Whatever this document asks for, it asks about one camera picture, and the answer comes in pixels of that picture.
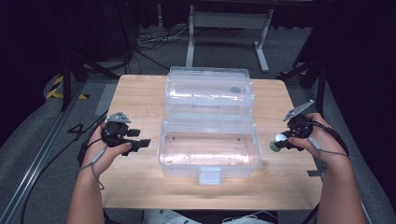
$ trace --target plastic container latch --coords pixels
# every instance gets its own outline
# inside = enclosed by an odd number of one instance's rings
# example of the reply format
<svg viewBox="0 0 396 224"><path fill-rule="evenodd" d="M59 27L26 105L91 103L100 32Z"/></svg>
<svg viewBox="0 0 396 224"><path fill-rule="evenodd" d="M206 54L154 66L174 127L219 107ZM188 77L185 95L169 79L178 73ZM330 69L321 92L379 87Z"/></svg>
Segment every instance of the plastic container latch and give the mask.
<svg viewBox="0 0 396 224"><path fill-rule="evenodd" d="M219 185L221 183L221 169L219 167L204 167L199 170L200 185Z"/></svg>

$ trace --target black cable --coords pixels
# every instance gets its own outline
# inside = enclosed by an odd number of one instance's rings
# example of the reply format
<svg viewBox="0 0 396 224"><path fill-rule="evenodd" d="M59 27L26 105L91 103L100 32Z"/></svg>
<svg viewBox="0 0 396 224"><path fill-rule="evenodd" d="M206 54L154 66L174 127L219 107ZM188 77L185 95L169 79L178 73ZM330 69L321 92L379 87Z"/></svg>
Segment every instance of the black cable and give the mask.
<svg viewBox="0 0 396 224"><path fill-rule="evenodd" d="M317 121L308 121L308 122L298 122L298 123L293 123L291 125L289 125L289 127L293 127L296 125L313 125L313 126L317 126L319 128L322 128L326 133L328 133L329 135L331 135L335 141L337 141L338 144L340 144L340 146L343 148L343 150L345 151L346 155L349 157L349 149L347 148L347 144L344 142L344 140L341 138L341 135L336 132L334 129L330 128L330 127L326 127L323 124L317 122Z"/></svg>
<svg viewBox="0 0 396 224"><path fill-rule="evenodd" d="M88 168L88 167L90 167L91 166L91 170L92 170L92 174L93 174L93 177L96 179L96 181L99 183L99 185L100 185L100 189L105 189L105 186L102 184L102 182L100 182L100 180L99 180L99 176L95 173L95 171L93 170L93 166L95 165L95 162L91 162L90 164L88 164L88 165L85 165L85 166L83 166L83 167L81 167L81 168L79 168L79 171L78 171L78 174L79 174L79 172L81 172L82 170L84 170L85 168Z"/></svg>
<svg viewBox="0 0 396 224"><path fill-rule="evenodd" d="M60 0L59 0L58 2L59 2L59 5L61 6L61 9L62 9L64 15L66 16L67 22L69 23L70 27L71 27L72 30L73 30L73 33L74 33L75 36L77 37L79 44L81 45L82 49L84 50L84 52L85 52L85 54L88 56L88 58L89 58L91 61L94 62L93 57L91 56L91 54L90 54L89 51L87 50L86 46L84 45L84 42L82 41L81 36L78 34L78 31L76 30L76 27L74 26L74 24L73 24L72 20L70 19L69 15L68 15L68 13L67 13L67 11L66 11L66 9L64 8L64 4L63 4L62 1L60 1ZM123 22L122 22L122 21L121 21L121 28L123 29L122 31L124 31L124 25L123 25ZM131 59L132 59L132 57L126 58L125 61L121 60L121 63L120 63L120 64L116 64L116 65L113 65L113 66L105 67L105 69L108 70L108 71L116 70L116 69L118 69L118 68L123 67L123 66L124 66L125 64L127 64L129 61L131 61ZM97 70L97 69L95 69L95 68L87 68L87 67L84 67L84 69L85 69L86 71L96 71L96 70Z"/></svg>
<svg viewBox="0 0 396 224"><path fill-rule="evenodd" d="M136 58L136 56L134 56L134 58L137 60L137 66L139 67L139 75L141 75L143 73L142 67L140 66L140 61Z"/></svg>
<svg viewBox="0 0 396 224"><path fill-rule="evenodd" d="M318 149L318 152L319 152L318 159L319 159L319 160L320 160L320 152L322 152L322 151L323 151L323 152L326 152L326 153L334 154L334 155L345 156L347 159L350 160L350 158L349 158L348 155L346 155L346 154L343 154L343 153L341 153L341 152L332 152L332 151L328 151L328 150L325 150L325 149L322 149L322 148Z"/></svg>
<svg viewBox="0 0 396 224"><path fill-rule="evenodd" d="M147 55L143 54L143 53L140 52L139 50L137 50L136 52L139 53L140 55L142 55L143 57L149 59L150 61L152 61L152 62L158 64L160 67L162 67L162 68L164 68L164 69L166 69L166 70L169 70L169 69L170 69L169 67L166 67L166 66L164 66L164 65L162 65L162 64L160 64L160 63L158 63L158 62L156 62L156 61L154 61L154 60L152 60L150 57L148 57Z"/></svg>
<svg viewBox="0 0 396 224"><path fill-rule="evenodd" d="M171 31L168 31L166 35L163 35L165 32L161 32L159 35L153 36L152 33L143 33L138 35L136 38L136 43L135 43L135 49L136 50L152 50L152 49L160 49L166 44L169 43L175 43L179 41L180 39L183 39L183 35L187 33L188 31L188 26L184 27L183 29L177 30L174 33Z"/></svg>
<svg viewBox="0 0 396 224"><path fill-rule="evenodd" d="M131 67L129 66L129 64L128 64L128 69L129 69L129 74L132 74L132 70L131 70Z"/></svg>
<svg viewBox="0 0 396 224"><path fill-rule="evenodd" d="M75 57L75 59L80 60L81 62L86 63L87 65L89 65L90 67L94 68L94 70L103 73L104 75L113 78L113 79L119 79L120 76L108 71L106 68L104 68L102 65L100 65L99 63L93 62L91 60L88 60L87 58L83 57L82 55L73 53L72 54L73 57Z"/></svg>
<svg viewBox="0 0 396 224"><path fill-rule="evenodd" d="M111 221L110 217L108 214L105 212L105 209L103 210L103 215L105 216L105 221Z"/></svg>
<svg viewBox="0 0 396 224"><path fill-rule="evenodd" d="M87 145L88 142L91 139L91 136L93 135L93 132L95 132L95 130L97 129L97 127L103 122L105 121L106 116L101 116L101 118L99 118L99 120L97 121L96 125L91 129L91 131L88 133L87 138L85 139L85 141L81 144L81 148L79 149L79 153L78 153L78 162L79 162L79 167L81 167L82 162L84 161L84 157L85 157L85 153L87 152Z"/></svg>
<svg viewBox="0 0 396 224"><path fill-rule="evenodd" d="M102 138L96 139L95 141L91 142L89 145L87 145L87 148L92 146L93 143L99 142L100 140L102 140Z"/></svg>
<svg viewBox="0 0 396 224"><path fill-rule="evenodd" d="M308 214L308 216L305 218L302 224L307 224L311 220L311 218L317 213L318 210L319 210L319 203L317 204L317 206L314 207L314 209L312 209L312 211Z"/></svg>
<svg viewBox="0 0 396 224"><path fill-rule="evenodd" d="M243 29L232 29L232 28L219 28L217 29L218 32L224 33L227 35L240 35L243 31Z"/></svg>
<svg viewBox="0 0 396 224"><path fill-rule="evenodd" d="M207 28L203 28L203 27L194 27L194 30L198 30L198 32L194 32L193 36L198 36L201 34L202 31L207 30Z"/></svg>
<svg viewBox="0 0 396 224"><path fill-rule="evenodd" d="M105 111L105 113L103 115L101 115L101 117L99 119L97 119L94 123L92 123L87 129L81 131L80 133L77 134L77 136L71 141L69 142L64 148L61 149L61 151L59 151L53 158L52 160L50 160L47 165L40 171L40 173L38 173L37 178L35 180L35 182L32 184L32 187L30 187L29 192L26 196L26 199L23 203L23 207L21 210L21 224L24 223L24 214L25 214L25 210L26 210L26 206L27 203L29 201L29 198L33 192L33 189L35 188L35 184L38 182L38 179L40 178L40 176L42 176L44 174L44 172L50 167L50 165L64 152L66 151L74 142L76 142L84 133L86 133L90 128L92 128L93 126L95 126L97 128L98 125L101 124L101 122L99 122L100 120L104 120L106 118L106 113L107 111ZM92 135L92 133L96 130L92 129L90 131L90 136Z"/></svg>

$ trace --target dark background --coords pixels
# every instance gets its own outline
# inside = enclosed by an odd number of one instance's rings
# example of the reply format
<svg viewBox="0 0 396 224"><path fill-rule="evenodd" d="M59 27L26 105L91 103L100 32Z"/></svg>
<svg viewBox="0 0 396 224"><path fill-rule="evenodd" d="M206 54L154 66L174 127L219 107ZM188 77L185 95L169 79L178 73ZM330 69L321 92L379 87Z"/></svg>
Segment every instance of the dark background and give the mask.
<svg viewBox="0 0 396 224"><path fill-rule="evenodd" d="M3 0L0 4L1 146L44 104L43 89L60 71L68 50L105 61L117 60L125 46L120 44L114 2ZM272 25L315 27L298 60L325 60L328 82L346 124L395 207L395 6L374 0L334 1L331 6L325 11L281 8L276 13L288 16L273 19ZM183 5L163 6L163 27L186 22L188 10ZM122 16L130 24L130 38L138 24L158 25L155 4L130 4ZM111 34L105 32L109 27Z"/></svg>

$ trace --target wooden table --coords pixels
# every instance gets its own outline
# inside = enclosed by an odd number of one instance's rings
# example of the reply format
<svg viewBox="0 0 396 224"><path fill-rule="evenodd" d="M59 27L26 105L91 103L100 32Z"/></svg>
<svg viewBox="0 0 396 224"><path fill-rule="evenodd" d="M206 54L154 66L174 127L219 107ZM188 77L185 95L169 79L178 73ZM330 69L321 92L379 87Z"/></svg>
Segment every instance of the wooden table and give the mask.
<svg viewBox="0 0 396 224"><path fill-rule="evenodd" d="M248 178L223 178L219 186L201 186L198 178L168 177L157 160L165 115L166 76L122 76L108 114L122 111L149 138L148 148L119 156L100 179L107 208L304 210L319 202L322 182L307 151L273 152L269 143L286 131L282 121L293 108L282 81L253 79L254 120L262 149L262 165Z"/></svg>

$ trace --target metal stand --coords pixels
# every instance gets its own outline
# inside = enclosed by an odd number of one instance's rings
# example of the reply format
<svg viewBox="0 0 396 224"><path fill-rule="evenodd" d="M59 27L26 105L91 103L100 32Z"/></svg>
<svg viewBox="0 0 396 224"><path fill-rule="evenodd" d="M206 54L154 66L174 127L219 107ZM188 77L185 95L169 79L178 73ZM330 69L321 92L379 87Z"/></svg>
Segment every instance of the metal stand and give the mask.
<svg viewBox="0 0 396 224"><path fill-rule="evenodd" d="M289 71L288 73L280 73L277 79L286 81L287 79L294 77L305 70L307 70L307 72L304 78L300 81L300 85L303 89L310 89L318 79L318 91L316 99L317 111L323 115L323 101L327 76L326 63L324 61L319 60L311 63L305 63Z"/></svg>
<svg viewBox="0 0 396 224"><path fill-rule="evenodd" d="M115 1L116 5L116 10L117 10L117 15L120 20L120 26L123 34L123 38L125 41L125 45L127 46L128 52L124 56L124 59L121 64L118 65L118 67L122 67L125 64L127 64L129 61L132 59L132 47L130 44L130 41L128 39L128 35L125 29L125 23L124 20L122 19L121 11L120 11L120 2ZM87 64L90 66L93 70L104 74L105 76L111 78L111 79L119 79L120 76L112 73L110 70L104 68L101 66L99 63L94 62L93 60L84 57L80 54L76 54L73 52L73 50L69 50L69 52L66 52L65 54L65 59L64 59L64 69L63 69L63 75L64 75L64 104L62 106L61 111L65 111L67 106L70 104L71 101L71 76L72 74L74 75L75 79L77 82L85 82L88 79L88 74L86 72L86 68L84 68L83 64Z"/></svg>
<svg viewBox="0 0 396 224"><path fill-rule="evenodd" d="M267 14L198 12L195 11L194 6L191 6L189 20L190 37L186 67L192 67L193 63L194 27L261 29L261 38L259 41L254 42L254 46L262 71L264 73L268 73L269 68L262 51L262 46L264 44L265 37L267 36L273 13L273 9L268 10Z"/></svg>

